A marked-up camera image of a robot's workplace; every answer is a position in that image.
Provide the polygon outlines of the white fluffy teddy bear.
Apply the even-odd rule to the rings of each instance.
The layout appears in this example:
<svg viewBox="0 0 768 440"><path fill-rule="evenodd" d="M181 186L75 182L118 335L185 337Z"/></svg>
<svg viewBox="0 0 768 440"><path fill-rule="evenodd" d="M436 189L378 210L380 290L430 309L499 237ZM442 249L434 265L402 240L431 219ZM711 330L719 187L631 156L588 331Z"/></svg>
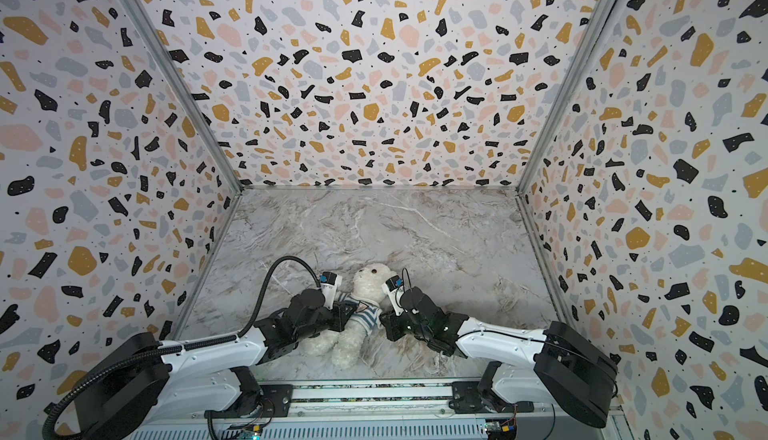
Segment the white fluffy teddy bear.
<svg viewBox="0 0 768 440"><path fill-rule="evenodd" d="M353 276L351 290L337 295L339 301L350 301L356 307L344 329L341 332L324 330L304 340L304 352L311 356L331 353L332 363L340 369L355 366L366 339L377 328L381 306L387 297L382 285L393 276L396 273L382 263L360 268Z"/></svg>

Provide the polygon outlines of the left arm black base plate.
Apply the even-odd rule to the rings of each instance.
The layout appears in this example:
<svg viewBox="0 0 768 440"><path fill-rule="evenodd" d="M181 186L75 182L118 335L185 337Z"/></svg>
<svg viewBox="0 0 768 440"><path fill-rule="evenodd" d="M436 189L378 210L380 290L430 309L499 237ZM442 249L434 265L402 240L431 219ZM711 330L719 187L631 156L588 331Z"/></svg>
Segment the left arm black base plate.
<svg viewBox="0 0 768 440"><path fill-rule="evenodd" d="M207 410L213 419L283 418L288 415L294 386L292 384L258 384L245 387L227 408Z"/></svg>

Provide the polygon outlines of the blue white striped knit sweater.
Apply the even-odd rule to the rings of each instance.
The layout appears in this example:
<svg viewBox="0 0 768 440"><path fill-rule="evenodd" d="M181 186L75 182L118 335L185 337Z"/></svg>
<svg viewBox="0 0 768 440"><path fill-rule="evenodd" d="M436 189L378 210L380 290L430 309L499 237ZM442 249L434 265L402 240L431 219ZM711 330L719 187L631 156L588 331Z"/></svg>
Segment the blue white striped knit sweater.
<svg viewBox="0 0 768 440"><path fill-rule="evenodd" d="M381 312L381 306L378 302L358 299L352 295L346 295L343 301L351 302L356 307L355 312L350 317L351 322L359 324L368 334L377 328Z"/></svg>

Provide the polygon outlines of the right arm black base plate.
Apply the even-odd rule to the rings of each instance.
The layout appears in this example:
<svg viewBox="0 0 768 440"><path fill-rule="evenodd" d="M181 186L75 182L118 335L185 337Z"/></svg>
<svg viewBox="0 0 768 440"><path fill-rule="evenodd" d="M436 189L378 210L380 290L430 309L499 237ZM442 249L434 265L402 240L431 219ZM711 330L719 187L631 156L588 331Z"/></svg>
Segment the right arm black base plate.
<svg viewBox="0 0 768 440"><path fill-rule="evenodd" d="M451 384L451 389L452 398L448 407L457 414L512 414L531 413L535 410L532 402L509 403L502 400L482 381L455 381Z"/></svg>

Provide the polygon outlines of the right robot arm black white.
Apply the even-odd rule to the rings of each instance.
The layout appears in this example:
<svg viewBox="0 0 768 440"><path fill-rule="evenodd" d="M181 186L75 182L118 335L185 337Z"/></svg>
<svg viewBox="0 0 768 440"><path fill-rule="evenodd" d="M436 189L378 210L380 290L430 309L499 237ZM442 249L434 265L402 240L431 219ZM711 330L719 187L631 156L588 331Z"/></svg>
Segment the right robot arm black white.
<svg viewBox="0 0 768 440"><path fill-rule="evenodd" d="M489 361L478 384L484 406L502 412L519 402L559 406L571 418L602 429L618 393L616 363L566 323L521 330L445 312L417 287L388 281L393 310L380 315L387 338L411 335L445 356Z"/></svg>

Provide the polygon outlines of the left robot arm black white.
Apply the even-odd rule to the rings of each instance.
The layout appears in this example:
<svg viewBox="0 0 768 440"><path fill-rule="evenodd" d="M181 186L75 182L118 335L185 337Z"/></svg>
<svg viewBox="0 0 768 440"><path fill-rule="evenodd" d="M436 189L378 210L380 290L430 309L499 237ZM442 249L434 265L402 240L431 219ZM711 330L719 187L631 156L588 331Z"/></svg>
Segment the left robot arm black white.
<svg viewBox="0 0 768 440"><path fill-rule="evenodd" d="M244 416L262 395L251 367L283 357L323 331L342 331L358 306L340 294L327 307L320 291L307 289L244 334L163 342L136 334L78 382L80 432L85 439L123 439L144 423L186 414Z"/></svg>

